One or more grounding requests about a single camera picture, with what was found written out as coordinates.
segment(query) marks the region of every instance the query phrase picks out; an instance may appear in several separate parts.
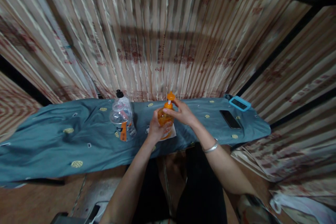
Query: silver bracelet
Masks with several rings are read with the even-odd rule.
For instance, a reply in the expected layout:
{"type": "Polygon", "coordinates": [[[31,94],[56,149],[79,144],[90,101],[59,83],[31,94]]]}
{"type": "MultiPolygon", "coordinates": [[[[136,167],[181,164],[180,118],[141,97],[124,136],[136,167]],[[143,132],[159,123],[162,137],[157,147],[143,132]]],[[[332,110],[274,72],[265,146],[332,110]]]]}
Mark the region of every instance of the silver bracelet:
{"type": "Polygon", "coordinates": [[[218,147],[218,142],[216,140],[216,144],[214,146],[212,146],[210,149],[208,149],[206,151],[205,150],[203,150],[203,151],[204,151],[204,153],[209,153],[209,152],[214,151],[217,147],[218,147]]]}

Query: patterned curtain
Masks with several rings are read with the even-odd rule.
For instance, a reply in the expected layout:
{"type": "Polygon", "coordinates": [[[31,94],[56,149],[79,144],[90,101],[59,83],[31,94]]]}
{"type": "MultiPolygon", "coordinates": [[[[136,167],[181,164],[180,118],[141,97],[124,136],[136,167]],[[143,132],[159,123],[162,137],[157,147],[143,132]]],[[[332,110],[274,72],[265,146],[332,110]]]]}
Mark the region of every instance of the patterned curtain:
{"type": "MultiPolygon", "coordinates": [[[[242,95],[269,123],[336,87],[336,6],[324,7],[242,95]]],[[[232,156],[277,183],[274,192],[331,206],[336,198],[336,98],[232,156]]]]}
{"type": "Polygon", "coordinates": [[[179,98],[235,93],[310,8],[293,0],[0,4],[6,27],[18,33],[0,28],[1,53],[54,103],[94,97],[88,79],[105,98],[122,89],[135,101],[165,99],[169,90],[179,98]],[[52,19],[75,58],[64,53],[52,19]],[[13,37],[30,47],[18,47],[13,37]]]}
{"type": "Polygon", "coordinates": [[[97,97],[63,46],[37,0],[0,0],[1,55],[52,103],[97,97]]]}
{"type": "Polygon", "coordinates": [[[336,88],[335,18],[322,8],[242,95],[270,124],[336,88]]]}
{"type": "Polygon", "coordinates": [[[272,194],[282,193],[289,196],[308,197],[336,210],[335,155],[325,161],[305,167],[288,179],[276,184],[272,194]]]}
{"type": "Polygon", "coordinates": [[[0,72],[0,142],[41,107],[32,97],[0,72]]]}
{"type": "MultiPolygon", "coordinates": [[[[241,151],[248,152],[271,182],[335,157],[336,98],[279,126],[270,136],[245,144],[232,156],[240,159],[246,155],[241,151]]],[[[336,163],[331,168],[336,170],[336,163]]]]}

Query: black smartphone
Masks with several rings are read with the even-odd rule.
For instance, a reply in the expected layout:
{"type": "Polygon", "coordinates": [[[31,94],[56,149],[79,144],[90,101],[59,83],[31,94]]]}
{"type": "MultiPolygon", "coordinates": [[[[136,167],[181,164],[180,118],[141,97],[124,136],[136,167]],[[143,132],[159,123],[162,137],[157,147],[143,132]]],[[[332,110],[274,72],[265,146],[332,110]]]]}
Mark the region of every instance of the black smartphone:
{"type": "Polygon", "coordinates": [[[219,112],[222,114],[222,116],[224,117],[225,121],[228,123],[230,128],[241,129],[241,126],[233,117],[233,115],[230,113],[230,111],[220,110],[219,112]]]}

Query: person's right hand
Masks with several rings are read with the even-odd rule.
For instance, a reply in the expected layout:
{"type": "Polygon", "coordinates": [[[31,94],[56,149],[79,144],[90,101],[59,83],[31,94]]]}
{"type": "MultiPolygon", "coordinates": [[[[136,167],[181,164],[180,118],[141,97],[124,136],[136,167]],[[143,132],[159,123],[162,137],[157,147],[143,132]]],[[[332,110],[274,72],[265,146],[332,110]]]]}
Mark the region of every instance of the person's right hand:
{"type": "Polygon", "coordinates": [[[187,104],[176,98],[173,100],[173,103],[178,107],[178,111],[164,108],[163,112],[165,112],[168,115],[171,115],[172,117],[179,120],[181,123],[187,124],[190,127],[194,126],[198,122],[198,119],[191,112],[187,104]]]}

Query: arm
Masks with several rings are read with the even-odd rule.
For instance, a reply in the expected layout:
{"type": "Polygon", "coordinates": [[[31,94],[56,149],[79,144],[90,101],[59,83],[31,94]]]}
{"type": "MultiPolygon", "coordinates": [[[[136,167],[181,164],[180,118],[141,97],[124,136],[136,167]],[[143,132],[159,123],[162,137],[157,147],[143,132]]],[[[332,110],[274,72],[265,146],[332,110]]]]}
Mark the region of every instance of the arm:
{"type": "Polygon", "coordinates": [[[137,208],[149,158],[154,146],[161,139],[165,131],[165,126],[160,127],[159,125],[158,110],[154,111],[147,139],[117,186],[100,224],[131,223],[137,208]]]}
{"type": "MultiPolygon", "coordinates": [[[[163,111],[175,117],[180,122],[189,125],[195,132],[203,149],[207,150],[214,146],[216,144],[216,140],[190,111],[187,104],[178,99],[175,99],[173,102],[178,107],[178,111],[166,109],[163,111]]],[[[252,194],[257,196],[256,191],[246,176],[231,156],[226,153],[220,145],[214,151],[206,153],[205,156],[225,190],[232,194],[252,194]]]]}

